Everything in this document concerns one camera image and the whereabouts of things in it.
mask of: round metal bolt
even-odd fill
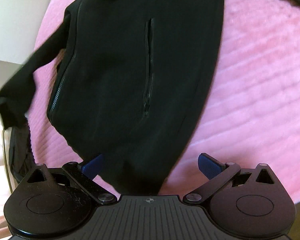
[[[189,201],[199,201],[202,197],[199,194],[191,193],[186,196],[186,199]]]
[[[114,199],[114,195],[112,194],[109,194],[109,193],[104,193],[104,194],[101,194],[98,199],[102,202],[110,202]]]

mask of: pink bedspread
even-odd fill
[[[72,1],[51,0],[36,47],[58,27]],[[80,161],[46,117],[55,65],[35,73],[38,90],[29,114],[35,160],[49,167]],[[294,2],[226,0],[212,90],[162,194],[183,196],[207,180],[197,167],[201,152],[243,168],[268,163],[293,201],[300,201],[300,7]],[[95,181],[118,196],[101,178]]]

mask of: ribbed gray plate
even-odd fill
[[[177,196],[123,196],[115,205],[98,208],[88,223],[76,232],[58,239],[237,240],[238,238],[216,228],[202,208],[184,205]]]

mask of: black fabric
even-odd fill
[[[12,127],[9,146],[9,167],[11,174],[19,183],[35,166],[30,143],[28,123],[22,127]]]
[[[224,0],[76,0],[0,91],[5,128],[24,123],[33,72],[66,48],[47,116],[122,194],[157,194],[212,81]]]

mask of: zipper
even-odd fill
[[[78,7],[78,14],[77,14],[77,23],[76,23],[76,34],[78,33],[78,21],[79,21],[79,15],[80,15],[80,11],[81,11],[81,7],[82,7],[82,4],[83,4],[84,0],[81,0],[80,4],[79,4],[79,7]],[[55,109],[56,107],[56,104],[57,104],[57,101],[58,101],[58,98],[59,98],[59,95],[60,95],[60,92],[61,92],[61,89],[62,89],[62,86],[64,84],[64,81],[65,81],[65,78],[69,72],[69,68],[72,64],[72,62],[74,61],[75,59],[75,56],[76,56],[76,47],[74,47],[74,54],[72,55],[71,57],[71,60],[65,70],[65,72],[63,73],[62,75],[62,78],[61,78],[61,81],[59,83],[59,86],[58,86],[58,89],[57,89],[57,92],[55,93],[55,96],[53,98],[53,102],[51,104],[51,107],[50,107],[50,110],[49,110],[49,120],[50,122],[52,123],[52,114],[53,114],[53,110]]]
[[[146,22],[145,28],[145,46],[146,46],[146,86],[143,97],[143,114],[147,116],[150,108],[150,98],[153,87],[153,37],[154,37],[154,19]]]

